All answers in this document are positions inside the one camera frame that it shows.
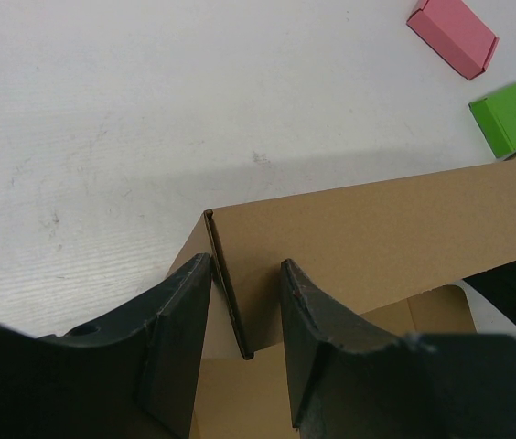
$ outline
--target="small green box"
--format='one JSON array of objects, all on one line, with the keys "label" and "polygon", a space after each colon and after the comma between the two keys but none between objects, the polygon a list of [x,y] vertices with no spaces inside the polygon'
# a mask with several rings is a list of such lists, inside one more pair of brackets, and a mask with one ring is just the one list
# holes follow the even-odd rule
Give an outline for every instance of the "small green box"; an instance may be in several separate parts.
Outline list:
[{"label": "small green box", "polygon": [[496,157],[516,151],[516,82],[469,105]]}]

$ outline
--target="cardboard box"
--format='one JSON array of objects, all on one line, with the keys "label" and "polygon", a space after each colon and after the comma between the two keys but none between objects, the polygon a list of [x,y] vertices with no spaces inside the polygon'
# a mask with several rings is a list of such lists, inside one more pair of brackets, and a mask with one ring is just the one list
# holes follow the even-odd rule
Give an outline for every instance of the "cardboard box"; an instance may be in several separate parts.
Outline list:
[{"label": "cardboard box", "polygon": [[469,108],[496,157],[516,150],[516,82]]},{"label": "cardboard box", "polygon": [[282,340],[284,259],[361,315],[515,261],[516,160],[209,210],[174,266],[196,252],[217,262],[204,357],[250,358]]},{"label": "cardboard box", "polygon": [[406,24],[468,80],[486,71],[499,41],[461,0],[419,0]]},{"label": "cardboard box", "polygon": [[[338,203],[340,198],[345,202]],[[426,228],[431,225],[434,230]],[[414,235],[410,240],[409,233]],[[345,244],[336,245],[338,240]],[[418,245],[409,245],[415,240]],[[206,336],[212,355],[231,357],[228,349],[235,347],[231,327],[219,325],[226,319],[229,326],[228,312],[221,308],[227,302],[224,280],[230,288],[241,288],[230,292],[233,301],[240,299],[238,305],[251,299],[250,323],[258,326],[253,340],[269,345],[279,339],[275,317],[266,319],[266,327],[258,319],[276,315],[282,254],[298,260],[344,304],[356,296],[364,300],[348,300],[352,307],[371,303],[358,308],[373,308],[362,316],[396,335],[473,332],[460,288],[417,293],[443,279],[457,280],[516,259],[516,161],[214,209],[204,213],[175,265],[204,251],[218,261]],[[242,323],[236,318],[247,316],[246,311],[232,313],[234,325]],[[246,335],[253,329],[248,327]],[[297,439],[290,420],[282,344],[255,352],[250,361],[201,361],[192,439]]]}]

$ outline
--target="brown cardboard box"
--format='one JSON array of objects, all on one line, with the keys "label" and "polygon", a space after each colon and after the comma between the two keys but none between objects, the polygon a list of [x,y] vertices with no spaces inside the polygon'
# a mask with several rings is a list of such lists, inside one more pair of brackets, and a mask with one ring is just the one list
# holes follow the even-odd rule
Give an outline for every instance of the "brown cardboard box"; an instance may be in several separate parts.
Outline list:
[{"label": "brown cardboard box", "polygon": [[[280,261],[394,334],[472,332],[463,291],[439,285],[516,260],[516,161],[214,209],[175,266],[195,252],[215,256],[218,282],[191,437],[297,438],[276,344]],[[228,312],[264,348],[251,361],[232,358]]]}]

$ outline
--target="pink box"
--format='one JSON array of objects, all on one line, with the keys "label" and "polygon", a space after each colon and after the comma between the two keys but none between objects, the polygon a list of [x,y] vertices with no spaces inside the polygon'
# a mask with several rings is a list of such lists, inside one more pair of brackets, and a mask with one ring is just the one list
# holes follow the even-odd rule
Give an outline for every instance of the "pink box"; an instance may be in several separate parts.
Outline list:
[{"label": "pink box", "polygon": [[461,0],[419,0],[406,24],[468,80],[486,71],[498,45]]}]

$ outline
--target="tabletop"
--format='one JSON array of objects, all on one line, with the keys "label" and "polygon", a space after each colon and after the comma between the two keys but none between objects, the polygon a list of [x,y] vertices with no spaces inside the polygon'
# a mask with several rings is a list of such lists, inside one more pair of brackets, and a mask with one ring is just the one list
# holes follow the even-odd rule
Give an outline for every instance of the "tabletop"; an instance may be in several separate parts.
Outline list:
[{"label": "tabletop", "polygon": [[414,3],[0,0],[0,322],[142,293],[203,209],[494,161],[468,103],[516,81],[516,2],[467,0],[500,37],[473,81]]}]

